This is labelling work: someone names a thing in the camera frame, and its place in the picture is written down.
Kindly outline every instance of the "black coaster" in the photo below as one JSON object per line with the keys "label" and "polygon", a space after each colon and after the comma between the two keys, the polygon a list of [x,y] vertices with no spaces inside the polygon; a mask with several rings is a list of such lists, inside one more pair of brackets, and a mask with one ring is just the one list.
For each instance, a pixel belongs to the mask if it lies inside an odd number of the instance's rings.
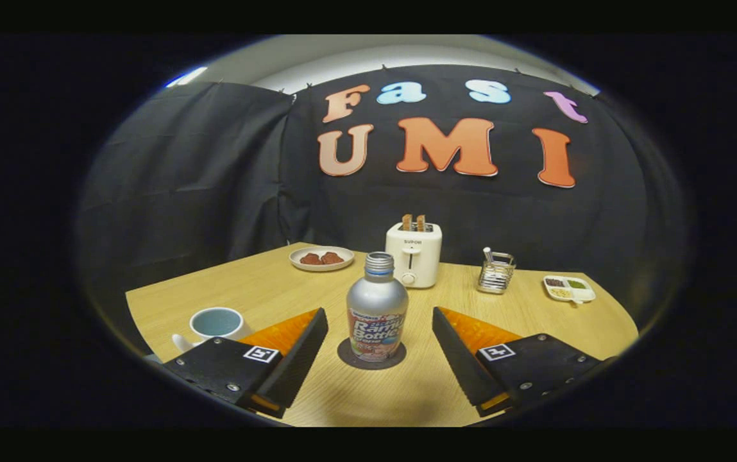
{"label": "black coaster", "polygon": [[354,351],[351,351],[351,339],[345,339],[337,347],[337,355],[343,360],[348,366],[354,366],[357,369],[366,369],[369,371],[378,371],[380,369],[392,368],[403,362],[405,359],[405,345],[400,342],[400,346],[397,347],[397,352],[394,356],[386,359],[385,361],[363,361],[359,357],[354,356]]}

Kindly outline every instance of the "letter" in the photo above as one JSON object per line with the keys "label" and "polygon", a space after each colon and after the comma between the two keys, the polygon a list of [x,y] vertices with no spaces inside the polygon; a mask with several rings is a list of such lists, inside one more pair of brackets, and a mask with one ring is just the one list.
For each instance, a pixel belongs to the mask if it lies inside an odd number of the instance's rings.
{"label": "letter", "polygon": [[497,105],[504,105],[504,103],[511,100],[510,94],[508,94],[508,87],[502,85],[496,81],[467,81],[465,82],[465,88],[473,90],[468,93],[468,96],[476,99],[480,103],[497,103]]}
{"label": "letter", "polygon": [[550,96],[554,103],[556,103],[556,107],[562,111],[562,114],[565,114],[571,120],[576,120],[579,123],[588,123],[588,118],[577,113],[576,109],[574,109],[576,107],[576,103],[567,99],[564,94],[561,94],[558,91],[545,91],[543,94],[545,96]]}
{"label": "letter", "polygon": [[343,133],[339,130],[319,135],[319,169],[331,176],[347,176],[362,169],[368,156],[368,133],[374,129],[370,123],[352,126],[348,129],[351,135],[351,160],[337,160],[337,140]]}
{"label": "letter", "polygon": [[332,120],[338,118],[347,117],[353,113],[353,109],[348,108],[346,105],[351,105],[353,108],[360,103],[360,93],[365,93],[371,90],[368,85],[359,85],[359,87],[349,88],[348,90],[340,91],[339,93],[329,94],[325,97],[328,101],[328,114],[322,119],[324,123],[329,123]]}
{"label": "letter", "polygon": [[427,117],[403,118],[398,125],[405,130],[405,152],[397,163],[401,172],[425,172],[428,163],[422,160],[426,150],[430,161],[439,171],[447,169],[457,151],[462,150],[453,169],[463,175],[494,176],[499,172],[491,163],[491,143],[488,133],[494,128],[482,118],[463,118],[445,137]]}
{"label": "letter", "polygon": [[546,128],[535,128],[532,132],[542,141],[542,158],[545,162],[544,168],[536,175],[536,178],[550,186],[576,186],[576,180],[568,170],[566,144],[570,143],[570,138]]}
{"label": "letter", "polygon": [[394,105],[404,101],[406,103],[417,103],[424,100],[426,94],[422,93],[422,85],[417,82],[397,82],[382,87],[382,93],[377,96],[377,103],[381,105]]}

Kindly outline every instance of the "orange letter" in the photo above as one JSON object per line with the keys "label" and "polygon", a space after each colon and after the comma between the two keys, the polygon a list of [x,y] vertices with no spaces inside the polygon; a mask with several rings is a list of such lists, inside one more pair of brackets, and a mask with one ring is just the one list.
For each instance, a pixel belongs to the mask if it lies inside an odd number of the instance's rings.
{"label": "orange letter", "polygon": [[491,145],[488,132],[494,128],[491,121],[482,118],[463,118],[445,137],[442,131],[427,117],[400,120],[405,130],[405,154],[397,163],[401,172],[424,172],[428,163],[422,160],[425,149],[437,170],[447,169],[458,150],[462,150],[453,169],[463,175],[494,176],[499,172],[491,163]]}
{"label": "orange letter", "polygon": [[337,139],[343,133],[339,130],[319,135],[319,169],[331,176],[346,176],[362,169],[366,163],[366,146],[368,146],[368,132],[374,129],[370,123],[352,126],[348,130],[351,135],[351,160],[340,162],[337,160]]}
{"label": "orange letter", "polygon": [[329,96],[325,97],[325,100],[328,101],[328,115],[322,119],[322,122],[329,123],[332,120],[337,120],[353,113],[346,105],[351,105],[351,107],[359,105],[360,93],[365,93],[368,90],[371,90],[371,87],[368,87],[368,85],[359,85],[359,87],[329,94]]}
{"label": "orange letter", "polygon": [[568,150],[565,147],[571,142],[570,138],[546,128],[535,128],[532,132],[542,141],[542,158],[545,167],[536,175],[539,181],[550,184],[550,186],[576,186],[576,180],[568,170]]}

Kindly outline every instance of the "wooden table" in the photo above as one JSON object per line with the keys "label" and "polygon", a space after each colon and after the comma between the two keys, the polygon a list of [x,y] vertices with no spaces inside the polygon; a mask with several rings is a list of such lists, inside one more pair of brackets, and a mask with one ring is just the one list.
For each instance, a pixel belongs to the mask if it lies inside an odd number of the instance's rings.
{"label": "wooden table", "polygon": [[[336,271],[294,268],[289,254],[310,245],[295,243],[132,290],[126,293],[128,307],[163,362],[180,355],[172,334],[198,341],[189,318],[201,308],[233,307],[253,330],[324,308],[328,336],[294,404],[280,420],[294,426],[455,427],[481,421],[434,336],[435,306],[520,336],[551,334],[597,359],[621,353],[638,338],[626,310],[585,274],[517,269],[506,292],[491,295],[476,290],[480,266],[441,263],[434,287],[409,289],[403,362],[380,371],[352,368],[339,359],[336,348],[348,337],[345,296],[363,275],[365,253],[355,252],[353,264]],[[542,286],[547,274],[584,278],[596,291],[596,300],[579,306],[553,300]]]}

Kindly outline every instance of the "blue letter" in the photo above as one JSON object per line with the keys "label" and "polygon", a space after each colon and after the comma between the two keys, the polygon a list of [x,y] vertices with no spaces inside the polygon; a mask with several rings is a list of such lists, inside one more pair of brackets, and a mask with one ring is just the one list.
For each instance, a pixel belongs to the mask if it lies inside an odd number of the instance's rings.
{"label": "blue letter", "polygon": [[468,90],[473,90],[469,93],[469,96],[480,103],[497,103],[497,105],[504,105],[504,103],[511,100],[511,96],[508,94],[508,87],[502,85],[500,82],[467,81],[465,82],[465,87],[467,87]]}
{"label": "blue letter", "polygon": [[417,103],[424,99],[425,94],[422,93],[422,85],[417,82],[398,82],[383,87],[382,93],[377,96],[377,103],[381,105],[393,105],[401,101]]}

